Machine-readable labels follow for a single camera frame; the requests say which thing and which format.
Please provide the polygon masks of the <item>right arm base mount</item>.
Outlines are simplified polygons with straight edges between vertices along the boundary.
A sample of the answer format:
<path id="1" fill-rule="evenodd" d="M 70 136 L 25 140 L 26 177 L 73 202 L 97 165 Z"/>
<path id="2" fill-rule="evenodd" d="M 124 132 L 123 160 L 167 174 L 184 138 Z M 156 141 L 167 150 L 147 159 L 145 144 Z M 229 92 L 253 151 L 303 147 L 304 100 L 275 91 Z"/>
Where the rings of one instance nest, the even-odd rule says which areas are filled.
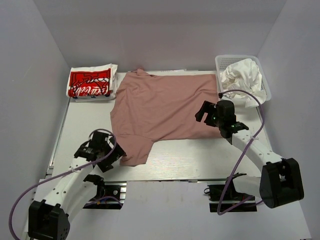
<path id="1" fill-rule="evenodd" d="M 212 185 L 208 185 L 203 191 L 203 193 L 207 195 L 209 198 L 209 210 L 211 213 L 217 213 L 218 204 L 219 204 L 224 186 L 225 186 L 224 184 L 212 184 Z M 239 202 L 245 200 L 248 197 L 249 195 L 245 193 L 238 193 L 234 189 L 227 190 L 227 192 L 223 197 L 220 211 L 223 212 L 228 208 L 233 207 Z M 255 197 L 252 197 L 245 203 L 232 209 L 230 212 L 244 213 L 244 212 L 256 212 L 256 211 L 257 211 L 256 199 Z"/>

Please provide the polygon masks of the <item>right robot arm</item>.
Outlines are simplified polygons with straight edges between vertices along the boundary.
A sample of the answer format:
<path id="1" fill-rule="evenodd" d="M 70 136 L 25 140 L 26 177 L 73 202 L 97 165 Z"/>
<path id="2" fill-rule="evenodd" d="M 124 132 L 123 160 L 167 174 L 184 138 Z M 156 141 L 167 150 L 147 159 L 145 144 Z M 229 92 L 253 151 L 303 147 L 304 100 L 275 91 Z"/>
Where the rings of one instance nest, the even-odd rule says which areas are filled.
<path id="1" fill-rule="evenodd" d="M 232 170 L 220 195 L 221 200 L 225 194 L 233 200 L 246 194 L 248 198 L 260 198 L 273 209 L 304 198 L 299 163 L 294 158 L 274 153 L 252 135 L 248 126 L 236 120 L 235 106 L 231 101 L 204 101 L 195 119 L 217 127 L 221 136 L 242 152 L 240 157 L 248 157 L 261 173 L 255 177 Z"/>

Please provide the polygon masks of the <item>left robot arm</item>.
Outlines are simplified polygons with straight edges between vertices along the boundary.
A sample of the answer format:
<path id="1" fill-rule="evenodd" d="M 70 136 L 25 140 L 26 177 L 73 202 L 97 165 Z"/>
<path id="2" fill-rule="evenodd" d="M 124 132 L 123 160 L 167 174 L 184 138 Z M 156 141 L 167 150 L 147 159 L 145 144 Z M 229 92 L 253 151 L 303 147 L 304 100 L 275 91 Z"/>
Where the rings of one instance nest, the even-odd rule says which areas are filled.
<path id="1" fill-rule="evenodd" d="M 113 169 L 113 163 L 126 153 L 115 135 L 96 129 L 73 155 L 66 174 L 40 201 L 28 209 L 28 236 L 34 240 L 65 240 L 75 216 L 84 208 L 120 200 L 107 195 L 105 180 L 97 174 Z"/>

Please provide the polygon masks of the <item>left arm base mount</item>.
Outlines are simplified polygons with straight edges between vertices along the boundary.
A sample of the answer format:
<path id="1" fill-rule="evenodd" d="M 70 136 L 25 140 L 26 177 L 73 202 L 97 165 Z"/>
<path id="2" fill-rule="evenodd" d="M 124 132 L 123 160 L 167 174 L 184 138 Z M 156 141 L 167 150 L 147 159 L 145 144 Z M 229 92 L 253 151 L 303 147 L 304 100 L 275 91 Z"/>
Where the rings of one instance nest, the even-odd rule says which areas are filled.
<path id="1" fill-rule="evenodd" d="M 96 196 L 83 207 L 91 210 L 120 210 L 125 202 L 126 182 L 105 182 L 97 188 Z"/>

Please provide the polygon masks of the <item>pink printed t shirt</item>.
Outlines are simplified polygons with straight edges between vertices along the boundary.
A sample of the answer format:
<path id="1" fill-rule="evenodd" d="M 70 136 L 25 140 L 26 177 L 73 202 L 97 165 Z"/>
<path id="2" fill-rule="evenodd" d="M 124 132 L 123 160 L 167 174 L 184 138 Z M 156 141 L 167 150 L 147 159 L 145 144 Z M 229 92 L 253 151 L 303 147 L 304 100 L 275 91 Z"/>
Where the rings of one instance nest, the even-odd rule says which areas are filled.
<path id="1" fill-rule="evenodd" d="M 145 164 L 159 141 L 220 138 L 216 127 L 196 121 L 204 101 L 218 101 L 214 74 L 126 73 L 110 113 L 112 132 L 126 153 L 120 165 Z"/>

